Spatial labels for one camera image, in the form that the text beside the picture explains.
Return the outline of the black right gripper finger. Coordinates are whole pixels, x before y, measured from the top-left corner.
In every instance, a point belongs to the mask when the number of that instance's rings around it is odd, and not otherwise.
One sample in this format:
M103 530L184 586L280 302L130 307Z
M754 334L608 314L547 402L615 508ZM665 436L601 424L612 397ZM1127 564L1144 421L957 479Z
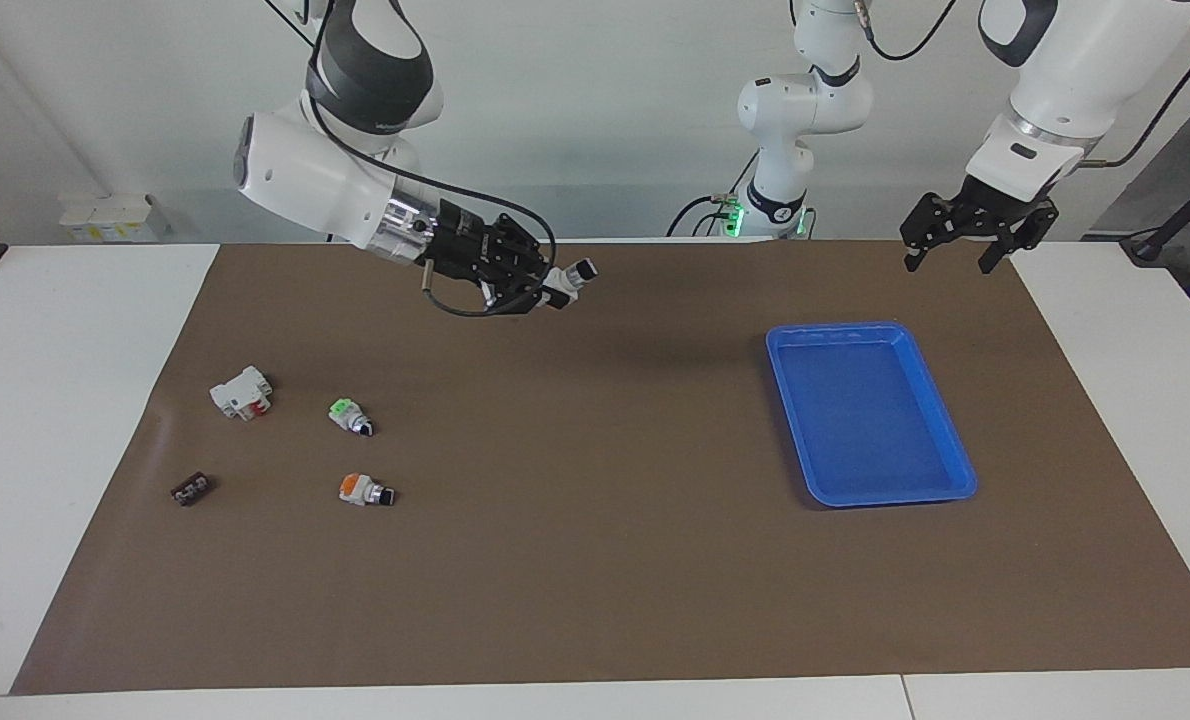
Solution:
M508 214L500 214L500 268L505 273L549 273L551 259L543 243Z
M550 281L537 286L486 283L486 313L489 317L525 315L537 307L566 309L566 292Z

